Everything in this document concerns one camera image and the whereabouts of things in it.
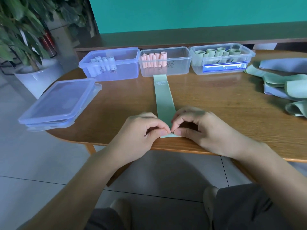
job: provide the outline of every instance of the stack of lids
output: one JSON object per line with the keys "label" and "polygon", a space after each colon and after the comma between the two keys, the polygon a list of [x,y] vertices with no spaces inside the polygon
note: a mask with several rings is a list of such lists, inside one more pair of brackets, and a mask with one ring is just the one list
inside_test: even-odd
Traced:
{"label": "stack of lids", "polygon": [[57,81],[18,121],[28,131],[70,127],[101,89],[93,78]]}

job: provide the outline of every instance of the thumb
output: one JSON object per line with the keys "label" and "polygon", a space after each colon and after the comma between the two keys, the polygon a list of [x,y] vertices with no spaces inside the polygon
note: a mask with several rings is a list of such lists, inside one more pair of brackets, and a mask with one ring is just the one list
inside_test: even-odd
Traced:
{"label": "thumb", "polygon": [[167,131],[163,128],[157,128],[149,132],[147,134],[147,138],[150,139],[150,141],[154,142],[156,139],[164,135],[167,135]]}
{"label": "thumb", "polygon": [[199,131],[195,131],[190,128],[180,127],[174,131],[174,134],[191,139],[198,145],[200,145],[201,143],[202,134]]}

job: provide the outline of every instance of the person's right hand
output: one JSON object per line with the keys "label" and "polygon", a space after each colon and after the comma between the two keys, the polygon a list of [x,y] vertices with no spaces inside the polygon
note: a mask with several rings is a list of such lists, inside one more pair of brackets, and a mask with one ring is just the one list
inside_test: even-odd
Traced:
{"label": "person's right hand", "polygon": [[[179,127],[184,121],[198,125],[198,131]],[[179,109],[173,119],[171,132],[193,140],[202,148],[222,156],[237,159],[259,142],[242,135],[211,112],[186,106]]]}

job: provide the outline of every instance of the shoe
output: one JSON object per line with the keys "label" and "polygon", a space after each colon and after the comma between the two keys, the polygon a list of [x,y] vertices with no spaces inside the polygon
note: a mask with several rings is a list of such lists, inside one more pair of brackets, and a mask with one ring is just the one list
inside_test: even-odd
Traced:
{"label": "shoe", "polygon": [[110,205],[120,216],[126,230],[131,229],[131,207],[130,203],[123,199],[116,199]]}
{"label": "shoe", "polygon": [[217,187],[209,185],[205,188],[203,193],[203,203],[210,223],[209,229],[212,229],[214,200],[218,191],[219,189]]}

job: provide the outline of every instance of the pink roll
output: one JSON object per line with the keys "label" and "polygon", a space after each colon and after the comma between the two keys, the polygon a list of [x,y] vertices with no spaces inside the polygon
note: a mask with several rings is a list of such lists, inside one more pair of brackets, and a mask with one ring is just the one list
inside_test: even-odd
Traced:
{"label": "pink roll", "polygon": [[[156,60],[160,59],[160,53],[159,52],[155,53],[155,56],[156,56]],[[158,61],[157,66],[162,67],[162,61]]]}
{"label": "pink roll", "polygon": [[154,53],[149,53],[150,60],[153,60]]}
{"label": "pink roll", "polygon": [[163,51],[161,52],[161,56],[160,56],[160,59],[163,59],[164,61],[162,61],[162,67],[166,67],[167,65],[167,52],[166,51]]}
{"label": "pink roll", "polygon": [[[146,56],[146,60],[150,60],[149,55],[147,55],[147,56]],[[150,64],[150,62],[147,62],[147,66],[148,66],[148,68],[151,68],[151,64]]]}
{"label": "pink roll", "polygon": [[[146,60],[146,56],[141,56],[141,60],[145,61]],[[142,62],[142,66],[143,66],[143,69],[146,69],[147,68],[147,63],[146,62]]]}
{"label": "pink roll", "polygon": [[154,64],[153,64],[153,65],[154,65],[154,68],[156,68],[156,67],[157,67],[156,61],[154,61],[153,63],[154,63]]}

